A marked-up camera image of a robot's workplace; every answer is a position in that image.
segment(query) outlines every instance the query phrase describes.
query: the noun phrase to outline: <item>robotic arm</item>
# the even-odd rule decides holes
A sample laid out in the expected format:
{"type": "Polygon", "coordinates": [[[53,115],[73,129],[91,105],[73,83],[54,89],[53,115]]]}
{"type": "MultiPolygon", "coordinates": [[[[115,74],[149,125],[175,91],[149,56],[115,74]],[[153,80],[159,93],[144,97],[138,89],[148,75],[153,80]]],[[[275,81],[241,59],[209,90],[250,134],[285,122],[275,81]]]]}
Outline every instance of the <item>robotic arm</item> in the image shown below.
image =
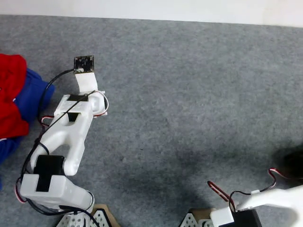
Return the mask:
{"type": "Polygon", "coordinates": [[[60,210],[63,205],[91,212],[94,206],[92,193],[66,177],[78,171],[93,118],[107,114],[108,101],[104,92],[98,91],[93,60],[93,56],[74,59],[80,93],[63,96],[50,127],[31,156],[33,174],[23,175],[20,194],[51,209],[60,210]],[[67,155],[53,155],[64,144],[69,145],[67,155]]]}
{"type": "MultiPolygon", "coordinates": [[[[230,208],[215,210],[211,212],[211,219],[214,227],[238,227],[236,216],[240,217],[241,213],[245,213],[259,206],[267,205],[272,207],[288,208],[295,213],[295,217],[290,219],[290,227],[303,226],[303,185],[290,188],[287,190],[271,189],[264,192],[253,192],[248,199],[237,206],[237,212],[233,215],[230,208]]],[[[259,220],[252,227],[259,227],[259,220]]]]}

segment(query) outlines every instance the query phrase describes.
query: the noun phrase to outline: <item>cable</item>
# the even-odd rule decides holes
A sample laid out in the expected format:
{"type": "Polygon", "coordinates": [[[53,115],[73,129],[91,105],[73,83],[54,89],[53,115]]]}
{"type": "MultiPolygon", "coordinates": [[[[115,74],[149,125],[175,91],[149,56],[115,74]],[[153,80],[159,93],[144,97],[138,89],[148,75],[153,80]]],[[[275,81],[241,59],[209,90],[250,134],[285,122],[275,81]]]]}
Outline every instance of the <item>cable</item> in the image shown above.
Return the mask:
{"type": "Polygon", "coordinates": [[[219,188],[214,182],[207,181],[208,186],[217,193],[225,202],[228,202],[230,200],[230,197],[228,194],[226,194],[221,188],[219,188]]]}
{"type": "Polygon", "coordinates": [[[18,191],[18,183],[20,182],[20,177],[16,180],[16,184],[15,184],[15,188],[14,188],[14,191],[15,191],[15,195],[16,195],[16,198],[18,199],[19,202],[21,203],[26,203],[27,200],[24,200],[21,195],[19,194],[19,191],[18,191]]]}
{"type": "Polygon", "coordinates": [[[43,144],[43,143],[41,143],[40,141],[39,141],[39,145],[41,146],[41,147],[43,147],[44,148],[44,150],[47,152],[47,154],[49,155],[49,150],[48,150],[48,148],[43,144]]]}
{"type": "Polygon", "coordinates": [[[52,118],[54,118],[54,116],[50,116],[50,115],[43,116],[43,117],[41,117],[41,119],[40,119],[40,123],[41,123],[42,125],[44,125],[44,126],[49,127],[49,125],[43,123],[43,121],[44,121],[45,119],[52,119],[52,118]]]}
{"type": "Polygon", "coordinates": [[[61,76],[69,73],[69,72],[72,72],[74,71],[74,69],[70,69],[70,70],[65,70],[61,73],[59,73],[57,76],[55,76],[45,87],[42,95],[41,95],[41,98],[40,98],[40,101],[39,101],[39,105],[38,105],[38,111],[37,111],[37,120],[40,122],[40,112],[41,112],[41,109],[42,109],[42,104],[43,104],[43,101],[44,101],[44,97],[46,95],[46,92],[48,90],[48,88],[52,85],[52,83],[54,83],[58,78],[60,78],[61,76]]]}
{"type": "Polygon", "coordinates": [[[107,97],[102,92],[100,92],[100,91],[96,91],[96,92],[99,92],[104,97],[104,99],[107,103],[107,106],[106,106],[105,110],[102,113],[94,115],[94,117],[99,117],[99,116],[102,116],[103,114],[105,114],[107,112],[107,110],[109,108],[109,101],[108,101],[107,97]]]}

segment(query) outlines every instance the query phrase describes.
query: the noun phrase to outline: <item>blue cloth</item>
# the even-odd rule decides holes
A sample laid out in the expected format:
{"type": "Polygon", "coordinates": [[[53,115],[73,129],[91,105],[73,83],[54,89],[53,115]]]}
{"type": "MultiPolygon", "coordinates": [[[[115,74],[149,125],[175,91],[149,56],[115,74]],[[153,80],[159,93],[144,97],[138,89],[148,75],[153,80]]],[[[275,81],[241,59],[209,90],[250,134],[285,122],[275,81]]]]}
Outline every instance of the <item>blue cloth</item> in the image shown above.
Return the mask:
{"type": "MultiPolygon", "coordinates": [[[[27,69],[27,77],[25,84],[15,100],[15,104],[19,108],[22,119],[29,124],[33,122],[37,116],[40,97],[47,86],[47,82],[42,81],[39,74],[27,69]]],[[[54,86],[51,85],[47,90],[42,110],[47,107],[54,92],[54,86]]],[[[7,138],[0,141],[0,164],[19,146],[23,137],[7,138]]]]}

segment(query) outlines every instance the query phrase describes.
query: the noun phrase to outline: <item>red fabric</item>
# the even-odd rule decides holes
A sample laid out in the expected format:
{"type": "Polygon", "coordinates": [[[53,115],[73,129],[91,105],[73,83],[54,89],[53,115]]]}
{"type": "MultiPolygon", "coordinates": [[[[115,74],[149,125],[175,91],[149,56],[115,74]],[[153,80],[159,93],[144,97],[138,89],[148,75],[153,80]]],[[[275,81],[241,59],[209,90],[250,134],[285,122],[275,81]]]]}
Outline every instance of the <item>red fabric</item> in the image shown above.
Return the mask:
{"type": "Polygon", "coordinates": [[[22,56],[0,54],[0,139],[28,134],[28,123],[13,102],[24,86],[26,70],[22,56]]]}

